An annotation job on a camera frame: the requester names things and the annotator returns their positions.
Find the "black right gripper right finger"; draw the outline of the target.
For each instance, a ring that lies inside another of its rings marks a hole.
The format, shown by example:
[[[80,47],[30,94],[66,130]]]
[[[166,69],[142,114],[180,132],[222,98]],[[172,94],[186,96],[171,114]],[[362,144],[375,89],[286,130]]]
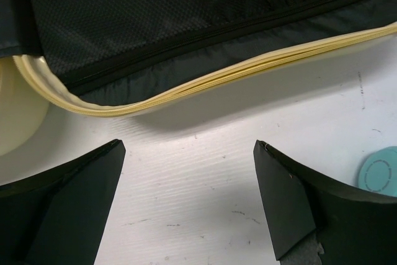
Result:
[[[264,141],[254,163],[280,264],[395,264],[396,199],[350,186]]]

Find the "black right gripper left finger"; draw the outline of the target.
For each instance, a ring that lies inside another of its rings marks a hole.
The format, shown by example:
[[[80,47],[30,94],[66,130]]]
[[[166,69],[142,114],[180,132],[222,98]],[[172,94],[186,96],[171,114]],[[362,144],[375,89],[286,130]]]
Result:
[[[94,264],[125,147],[112,140],[1,186],[1,264]]]

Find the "teal cat-ear headphones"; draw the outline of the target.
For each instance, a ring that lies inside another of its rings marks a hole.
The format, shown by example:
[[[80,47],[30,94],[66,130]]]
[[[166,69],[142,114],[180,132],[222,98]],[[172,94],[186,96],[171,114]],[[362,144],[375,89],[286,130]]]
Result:
[[[372,153],[359,170],[357,184],[360,189],[396,197],[396,147]]]

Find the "yellow hard-shell suitcase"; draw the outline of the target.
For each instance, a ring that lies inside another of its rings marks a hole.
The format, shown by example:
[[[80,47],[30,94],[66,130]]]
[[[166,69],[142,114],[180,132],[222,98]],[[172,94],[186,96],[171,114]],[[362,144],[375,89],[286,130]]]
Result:
[[[1,153],[396,33],[396,0],[1,0]]]

